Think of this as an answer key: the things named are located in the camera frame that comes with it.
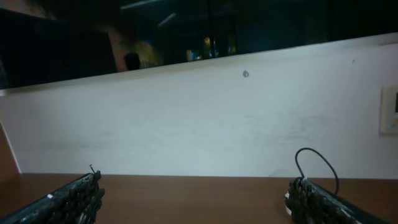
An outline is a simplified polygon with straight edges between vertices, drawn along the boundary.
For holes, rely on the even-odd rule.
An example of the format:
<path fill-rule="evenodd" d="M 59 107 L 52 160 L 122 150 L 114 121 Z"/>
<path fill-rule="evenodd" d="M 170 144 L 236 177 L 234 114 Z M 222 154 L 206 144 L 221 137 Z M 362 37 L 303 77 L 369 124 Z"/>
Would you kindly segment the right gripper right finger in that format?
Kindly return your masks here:
<path fill-rule="evenodd" d="M 300 224 L 388 224 L 307 178 L 289 183 L 291 219 Z"/>

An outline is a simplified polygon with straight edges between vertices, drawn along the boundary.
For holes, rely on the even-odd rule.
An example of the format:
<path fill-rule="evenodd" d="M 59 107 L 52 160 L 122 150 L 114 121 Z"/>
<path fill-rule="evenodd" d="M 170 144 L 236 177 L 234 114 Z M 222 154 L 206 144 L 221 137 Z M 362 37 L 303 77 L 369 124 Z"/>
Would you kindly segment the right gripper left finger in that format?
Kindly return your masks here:
<path fill-rule="evenodd" d="M 1 224 L 94 224 L 105 189 L 92 170 L 46 196 L 1 218 Z"/>

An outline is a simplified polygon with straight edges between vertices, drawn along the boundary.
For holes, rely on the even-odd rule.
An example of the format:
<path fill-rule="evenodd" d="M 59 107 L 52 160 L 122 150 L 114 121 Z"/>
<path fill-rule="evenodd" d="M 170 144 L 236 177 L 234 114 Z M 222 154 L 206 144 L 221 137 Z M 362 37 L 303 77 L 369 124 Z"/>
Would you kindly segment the white power strip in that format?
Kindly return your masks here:
<path fill-rule="evenodd" d="M 289 192 L 287 192 L 284 195 L 284 203 L 285 203 L 285 209 L 286 209 L 287 214 L 292 216 L 292 210 L 291 210 L 292 202 L 291 202 L 291 196 L 290 196 Z"/>

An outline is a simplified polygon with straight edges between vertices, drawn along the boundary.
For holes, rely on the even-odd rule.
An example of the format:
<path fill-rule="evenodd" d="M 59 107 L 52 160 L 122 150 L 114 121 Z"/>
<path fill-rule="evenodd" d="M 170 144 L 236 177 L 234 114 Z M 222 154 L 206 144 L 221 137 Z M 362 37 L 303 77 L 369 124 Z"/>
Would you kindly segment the dark glass window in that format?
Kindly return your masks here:
<path fill-rule="evenodd" d="M 1 88 L 396 31 L 395 0 L 2 1 Z"/>

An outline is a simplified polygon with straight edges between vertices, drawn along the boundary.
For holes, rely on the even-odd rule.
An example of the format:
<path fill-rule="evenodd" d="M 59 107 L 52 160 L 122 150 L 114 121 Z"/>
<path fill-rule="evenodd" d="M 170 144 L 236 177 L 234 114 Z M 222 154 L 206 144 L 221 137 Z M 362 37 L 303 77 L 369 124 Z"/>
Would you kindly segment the white wall control panel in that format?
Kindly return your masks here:
<path fill-rule="evenodd" d="M 397 84 L 382 88 L 380 132 L 389 135 L 397 134 Z"/>

